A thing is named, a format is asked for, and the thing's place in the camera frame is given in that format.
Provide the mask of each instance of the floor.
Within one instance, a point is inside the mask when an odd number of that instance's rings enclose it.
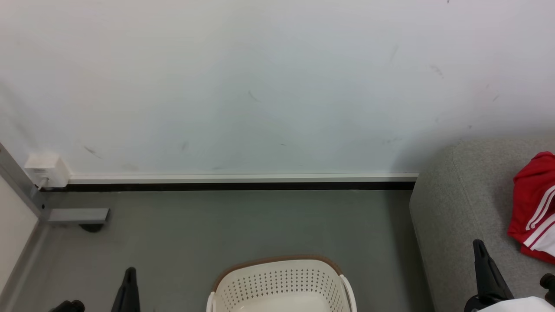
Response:
[[[59,208],[109,207],[98,233],[53,228],[13,311],[81,300],[112,307],[137,269],[141,311],[204,311],[225,268],[320,254],[349,279],[359,311],[433,311],[408,210],[410,191],[50,193]]]

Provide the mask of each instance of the white wall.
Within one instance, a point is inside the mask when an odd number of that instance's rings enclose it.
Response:
[[[15,268],[35,226],[37,217],[0,177],[0,294]]]
[[[5,0],[0,141],[73,174],[418,172],[547,133],[551,0]]]

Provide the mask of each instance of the red clothing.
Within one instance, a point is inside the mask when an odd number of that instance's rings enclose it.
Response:
[[[523,254],[555,264],[555,155],[537,154],[513,181],[508,234],[522,244]]]

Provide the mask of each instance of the white plastic basket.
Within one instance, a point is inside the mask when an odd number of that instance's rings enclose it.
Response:
[[[315,255],[252,261],[223,272],[206,312],[357,312],[339,267]]]

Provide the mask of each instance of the power outlet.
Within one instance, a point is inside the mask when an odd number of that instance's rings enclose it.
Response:
[[[48,178],[47,188],[62,188],[69,181],[69,170],[58,154],[31,154],[25,163],[25,170],[36,185],[43,178]]]

